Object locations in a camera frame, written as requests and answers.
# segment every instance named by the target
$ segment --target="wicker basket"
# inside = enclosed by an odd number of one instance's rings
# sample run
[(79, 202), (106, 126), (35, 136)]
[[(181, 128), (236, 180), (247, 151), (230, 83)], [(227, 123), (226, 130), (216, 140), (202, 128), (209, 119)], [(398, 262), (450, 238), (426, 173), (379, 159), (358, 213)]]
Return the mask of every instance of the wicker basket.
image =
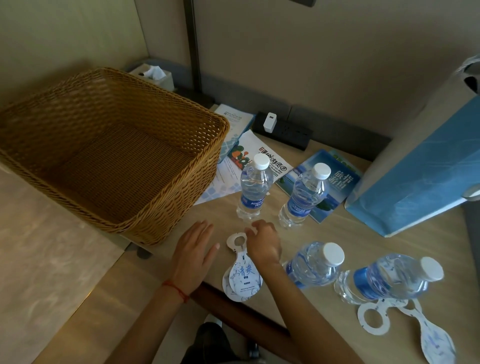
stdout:
[(0, 159), (85, 221), (162, 241), (212, 181), (228, 122), (109, 68), (0, 111)]

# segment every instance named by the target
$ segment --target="blue bottle label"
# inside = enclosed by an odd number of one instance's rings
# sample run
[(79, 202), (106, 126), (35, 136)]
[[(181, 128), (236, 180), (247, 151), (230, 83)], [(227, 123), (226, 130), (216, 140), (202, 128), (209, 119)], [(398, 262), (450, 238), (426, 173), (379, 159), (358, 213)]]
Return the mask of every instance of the blue bottle label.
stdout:
[(264, 202), (265, 198), (261, 200), (249, 200), (243, 194), (241, 195), (240, 201), (247, 208), (259, 208)]
[(293, 198), (290, 198), (287, 202), (287, 208), (288, 208), (288, 211), (290, 212), (290, 214), (292, 214), (293, 216), (296, 216), (298, 218), (304, 218), (305, 216), (307, 216), (308, 214), (310, 214), (310, 210), (306, 210), (304, 208), (301, 208), (300, 206), (298, 206), (295, 201), (293, 201)]
[(293, 274), (293, 269), (292, 269), (292, 261), (290, 260), (287, 265), (285, 265), (285, 271), (287, 272), (287, 275), (288, 277), (292, 280), (293, 283), (295, 283), (295, 285), (302, 289), (302, 288), (305, 288), (306, 286), (300, 282), (299, 280), (297, 280), (295, 278), (295, 275)]
[(372, 285), (377, 289), (376, 291), (372, 288), (370, 283), (367, 279), (367, 269), (368, 267), (357, 269), (355, 273), (353, 273), (353, 281), (355, 286), (363, 294), (366, 298), (370, 300), (377, 300), (379, 298), (388, 297), (388, 290), (390, 286), (387, 282), (380, 276), (380, 271), (376, 266), (372, 267), (373, 269), (376, 268), (376, 271), (373, 272), (371, 275)]

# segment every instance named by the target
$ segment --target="wooden desk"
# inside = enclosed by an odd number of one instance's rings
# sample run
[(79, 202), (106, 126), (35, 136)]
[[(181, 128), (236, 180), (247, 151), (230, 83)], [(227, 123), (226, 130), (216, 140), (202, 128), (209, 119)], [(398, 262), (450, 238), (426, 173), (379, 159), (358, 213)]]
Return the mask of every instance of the wooden desk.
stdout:
[[(310, 141), (307, 150), (301, 152), (271, 139), (260, 138), (292, 166), (300, 164), (320, 148), (331, 149)], [(342, 155), (362, 170), (370, 164), (347, 153)], [(219, 242), (221, 247), (205, 281), (222, 290), (223, 274), (235, 260), (225, 241), (246, 226), (236, 214), (239, 199), (240, 193), (236, 193), (193, 206), (163, 244), (147, 249), (154, 255), (170, 259), (183, 232), (195, 221), (208, 219), (215, 225), (211, 244)], [(343, 269), (366, 266), (391, 252), (416, 258), (428, 255), (437, 259), (445, 270), (445, 279), (432, 284), (429, 292), (420, 298), (423, 311), (429, 320), (451, 335), (457, 349), (458, 363), (480, 362), (479, 286), (461, 208), (454, 208), (387, 239), (358, 221), (343, 206), (339, 206), (321, 224), (307, 218), (299, 230), (283, 229), (277, 215), (286, 201), (287, 195), (274, 185), (265, 199), (261, 214), (261, 218), (275, 223), (282, 240), (282, 260), (291, 259), (303, 244), (314, 240), (340, 244), (346, 255)], [(420, 328), (415, 319), (390, 309), (390, 331), (384, 336), (374, 336), (361, 328), (356, 306), (343, 303), (333, 286), (310, 288), (304, 292), (365, 362), (426, 363), (420, 348)], [(284, 326), (265, 284), (245, 304)]]

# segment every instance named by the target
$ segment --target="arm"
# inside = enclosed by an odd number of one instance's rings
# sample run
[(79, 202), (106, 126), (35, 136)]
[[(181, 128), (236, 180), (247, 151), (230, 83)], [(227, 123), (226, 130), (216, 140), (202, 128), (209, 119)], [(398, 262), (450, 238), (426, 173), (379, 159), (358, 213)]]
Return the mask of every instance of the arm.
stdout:
[[(196, 222), (180, 237), (173, 253), (169, 280), (186, 295), (200, 286), (216, 257), (219, 244), (205, 256), (212, 232), (213, 225)], [(182, 304), (175, 288), (160, 287), (105, 363), (150, 364)]]
[(246, 228), (247, 251), (267, 284), (305, 364), (363, 363), (340, 334), (315, 309), (280, 265), (280, 238), (264, 220)]

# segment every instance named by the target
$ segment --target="white bottle cap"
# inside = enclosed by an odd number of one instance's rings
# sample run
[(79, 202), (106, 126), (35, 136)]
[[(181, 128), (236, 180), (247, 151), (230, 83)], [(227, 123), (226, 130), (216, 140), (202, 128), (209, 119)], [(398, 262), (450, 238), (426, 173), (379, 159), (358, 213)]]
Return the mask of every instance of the white bottle cap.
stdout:
[(319, 180), (326, 180), (328, 177), (330, 177), (332, 170), (325, 163), (317, 163), (313, 166), (312, 173), (315, 178), (318, 178)]
[(424, 256), (420, 259), (420, 267), (423, 271), (424, 278), (429, 282), (435, 282), (444, 277), (444, 269), (440, 263), (429, 256)]
[(263, 153), (258, 153), (253, 156), (253, 164), (258, 170), (265, 170), (270, 165), (270, 158)]
[(322, 252), (329, 267), (337, 267), (345, 260), (345, 253), (338, 244), (327, 243), (324, 245)]

